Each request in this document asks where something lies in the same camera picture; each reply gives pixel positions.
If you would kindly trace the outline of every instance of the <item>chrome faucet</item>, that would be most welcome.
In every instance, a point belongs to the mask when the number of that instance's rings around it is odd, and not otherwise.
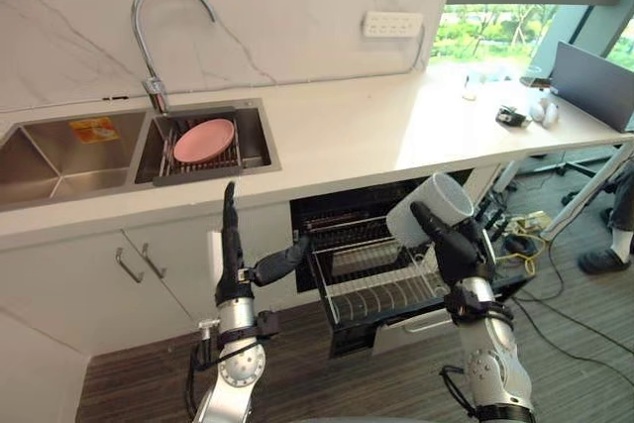
[[[143,86],[144,88],[146,88],[146,91],[150,96],[150,100],[152,101],[152,105],[154,106],[155,110],[158,113],[167,116],[169,114],[169,106],[167,103],[167,94],[165,92],[165,87],[162,84],[157,71],[155,70],[152,57],[150,56],[148,46],[146,45],[146,40],[143,38],[143,31],[141,30],[141,6],[143,5],[144,1],[145,0],[134,0],[132,2],[132,31],[134,32],[137,43],[139,44],[139,48],[141,49],[143,60],[146,62],[146,66],[148,67],[148,71],[150,72],[150,77],[143,81]],[[209,2],[207,0],[199,1],[205,7],[205,10],[209,13],[211,21],[216,22],[214,11],[211,8]]]

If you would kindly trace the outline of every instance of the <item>marble wall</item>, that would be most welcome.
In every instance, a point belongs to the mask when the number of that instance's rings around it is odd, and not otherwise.
[[[147,0],[143,25],[168,91],[423,68],[445,0]],[[141,95],[132,0],[0,0],[0,111]],[[422,12],[419,39],[365,39],[368,10]]]

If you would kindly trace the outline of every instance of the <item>white cup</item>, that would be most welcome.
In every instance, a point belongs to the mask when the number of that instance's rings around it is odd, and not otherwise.
[[[434,173],[398,202],[385,218],[389,233],[407,248],[429,241],[409,208],[414,201],[423,202],[434,215],[450,226],[474,214],[474,205],[463,187],[445,173]]]

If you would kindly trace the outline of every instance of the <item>white toy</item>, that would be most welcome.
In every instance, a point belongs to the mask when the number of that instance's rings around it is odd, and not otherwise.
[[[536,104],[531,105],[530,115],[533,121],[549,129],[559,120],[559,107],[548,98],[541,98]]]

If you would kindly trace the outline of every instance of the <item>person's leg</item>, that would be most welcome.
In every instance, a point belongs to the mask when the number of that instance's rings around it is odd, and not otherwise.
[[[579,267],[589,274],[621,271],[630,266],[630,246],[634,237],[634,163],[628,162],[616,179],[616,184],[609,224],[612,246],[579,258]]]

